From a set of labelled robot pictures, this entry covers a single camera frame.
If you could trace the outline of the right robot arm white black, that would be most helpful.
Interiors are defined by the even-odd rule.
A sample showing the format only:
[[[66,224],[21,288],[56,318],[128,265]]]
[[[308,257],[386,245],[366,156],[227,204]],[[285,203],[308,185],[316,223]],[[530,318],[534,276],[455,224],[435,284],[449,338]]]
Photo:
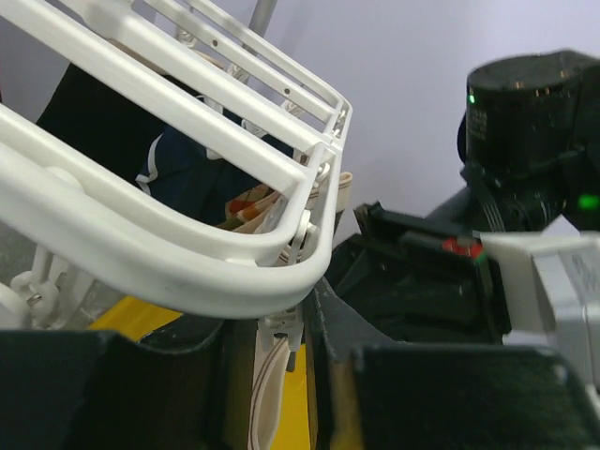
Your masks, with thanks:
[[[457,134],[465,186],[425,217],[364,204],[326,279],[397,341],[497,343],[516,320],[476,234],[599,228],[599,61],[563,50],[470,73]]]

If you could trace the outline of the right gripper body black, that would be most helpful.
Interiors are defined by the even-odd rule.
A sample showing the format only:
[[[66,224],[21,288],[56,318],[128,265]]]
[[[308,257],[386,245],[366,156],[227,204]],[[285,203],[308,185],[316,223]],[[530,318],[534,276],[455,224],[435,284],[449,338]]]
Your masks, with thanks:
[[[333,251],[325,277],[396,341],[500,344],[511,329],[499,265],[468,229],[363,204],[360,231]]]

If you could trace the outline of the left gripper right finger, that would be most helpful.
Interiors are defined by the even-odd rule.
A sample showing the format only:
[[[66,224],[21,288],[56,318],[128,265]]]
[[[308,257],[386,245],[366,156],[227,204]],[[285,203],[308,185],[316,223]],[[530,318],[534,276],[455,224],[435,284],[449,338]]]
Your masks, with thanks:
[[[325,280],[304,311],[314,449],[593,447],[593,402],[547,348],[396,342]]]

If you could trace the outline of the brown beige underwear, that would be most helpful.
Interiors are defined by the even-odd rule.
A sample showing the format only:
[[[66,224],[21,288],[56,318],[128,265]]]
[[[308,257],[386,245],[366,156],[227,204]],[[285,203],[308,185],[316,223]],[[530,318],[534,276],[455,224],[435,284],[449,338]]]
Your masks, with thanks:
[[[348,205],[352,181],[353,175],[351,172],[343,172],[339,177],[335,228]],[[261,227],[266,223],[267,216],[274,205],[254,233],[263,230]],[[275,345],[270,350],[265,351],[258,340],[257,332],[247,449],[271,448],[278,431],[284,381],[290,355],[291,351],[286,338],[277,337]]]

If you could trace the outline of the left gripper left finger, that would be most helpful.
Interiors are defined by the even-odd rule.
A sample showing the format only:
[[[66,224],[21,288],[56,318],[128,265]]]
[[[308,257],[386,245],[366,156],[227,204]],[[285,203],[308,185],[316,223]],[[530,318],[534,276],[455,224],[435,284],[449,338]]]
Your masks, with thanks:
[[[5,449],[243,449],[256,323],[1,335]]]

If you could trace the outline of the white clip drying hanger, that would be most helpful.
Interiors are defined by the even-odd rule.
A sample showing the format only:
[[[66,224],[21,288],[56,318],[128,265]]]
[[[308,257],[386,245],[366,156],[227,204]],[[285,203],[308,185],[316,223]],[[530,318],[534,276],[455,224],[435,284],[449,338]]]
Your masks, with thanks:
[[[261,318],[330,260],[347,99],[210,1],[5,1],[66,57],[37,121],[1,110],[1,219],[32,267],[7,328],[63,327],[101,281],[155,305]]]

